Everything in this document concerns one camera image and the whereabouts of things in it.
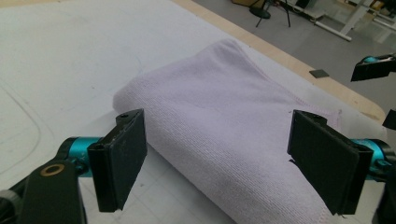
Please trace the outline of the black tripod stand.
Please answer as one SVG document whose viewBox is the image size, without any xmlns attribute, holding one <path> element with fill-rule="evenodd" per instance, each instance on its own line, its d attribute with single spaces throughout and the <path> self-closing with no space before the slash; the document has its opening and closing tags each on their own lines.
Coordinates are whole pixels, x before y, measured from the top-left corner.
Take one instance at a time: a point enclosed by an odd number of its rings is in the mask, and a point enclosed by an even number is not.
<svg viewBox="0 0 396 224">
<path fill-rule="evenodd" d="M 262 1 L 262 4 L 259 7 L 256 7 L 256 4 Z M 256 23 L 256 28 L 259 27 L 262 20 L 269 20 L 271 18 L 271 14 L 268 12 L 269 7 L 275 0 L 256 0 L 249 7 L 249 12 L 258 17 L 259 20 Z"/>
</svg>

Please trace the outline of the lilac towel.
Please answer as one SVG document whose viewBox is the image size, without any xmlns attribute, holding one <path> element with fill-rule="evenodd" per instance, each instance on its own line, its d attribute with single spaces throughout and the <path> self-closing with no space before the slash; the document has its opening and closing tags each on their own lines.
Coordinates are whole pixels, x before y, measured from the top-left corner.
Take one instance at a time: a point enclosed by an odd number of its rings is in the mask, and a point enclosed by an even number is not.
<svg viewBox="0 0 396 224">
<path fill-rule="evenodd" d="M 237 224 L 326 224 L 330 211 L 287 153 L 294 110 L 311 105 L 274 82 L 230 39 L 135 77 L 113 98 L 145 111 L 148 144 Z"/>
</svg>

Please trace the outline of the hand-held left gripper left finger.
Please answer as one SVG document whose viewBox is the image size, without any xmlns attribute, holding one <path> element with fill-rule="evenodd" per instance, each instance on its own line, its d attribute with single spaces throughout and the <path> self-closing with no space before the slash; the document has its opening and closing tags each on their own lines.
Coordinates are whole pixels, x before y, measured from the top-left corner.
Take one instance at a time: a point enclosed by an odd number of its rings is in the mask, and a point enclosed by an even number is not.
<svg viewBox="0 0 396 224">
<path fill-rule="evenodd" d="M 122 210 L 148 155 L 143 109 L 116 117 L 116 126 L 88 146 L 100 212 Z"/>
</svg>

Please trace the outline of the white metal frame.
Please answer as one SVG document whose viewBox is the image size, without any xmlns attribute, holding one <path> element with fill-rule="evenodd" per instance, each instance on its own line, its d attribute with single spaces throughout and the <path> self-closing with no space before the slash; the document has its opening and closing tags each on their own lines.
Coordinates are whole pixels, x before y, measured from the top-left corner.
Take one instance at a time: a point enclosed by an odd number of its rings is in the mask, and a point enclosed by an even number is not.
<svg viewBox="0 0 396 224">
<path fill-rule="evenodd" d="M 363 24 L 373 23 L 387 29 L 377 39 L 382 43 L 391 32 L 396 33 L 396 15 L 391 18 L 381 12 L 381 0 L 280 0 L 295 12 L 306 16 L 314 25 L 346 41 L 351 30 L 359 31 Z"/>
</svg>

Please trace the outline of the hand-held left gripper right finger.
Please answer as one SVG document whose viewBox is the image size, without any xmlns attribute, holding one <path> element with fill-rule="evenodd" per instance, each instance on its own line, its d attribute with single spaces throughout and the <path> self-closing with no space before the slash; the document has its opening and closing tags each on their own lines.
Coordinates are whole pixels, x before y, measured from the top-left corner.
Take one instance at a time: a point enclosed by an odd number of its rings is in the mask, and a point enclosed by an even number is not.
<svg viewBox="0 0 396 224">
<path fill-rule="evenodd" d="M 295 110 L 288 154 L 335 215 L 356 213 L 374 152 L 354 143 L 322 116 Z"/>
</svg>

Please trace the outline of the white grid mat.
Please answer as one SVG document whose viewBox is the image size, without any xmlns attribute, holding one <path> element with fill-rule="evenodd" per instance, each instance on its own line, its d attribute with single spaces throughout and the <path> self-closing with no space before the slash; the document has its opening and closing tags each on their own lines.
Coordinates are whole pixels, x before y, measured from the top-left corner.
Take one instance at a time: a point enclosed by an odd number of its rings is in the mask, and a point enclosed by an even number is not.
<svg viewBox="0 0 396 224">
<path fill-rule="evenodd" d="M 327 96 L 347 135 L 385 135 L 378 105 L 191 0 L 0 1 L 0 190 L 64 139 L 107 133 L 113 95 L 131 78 L 222 38 L 308 102 Z"/>
</svg>

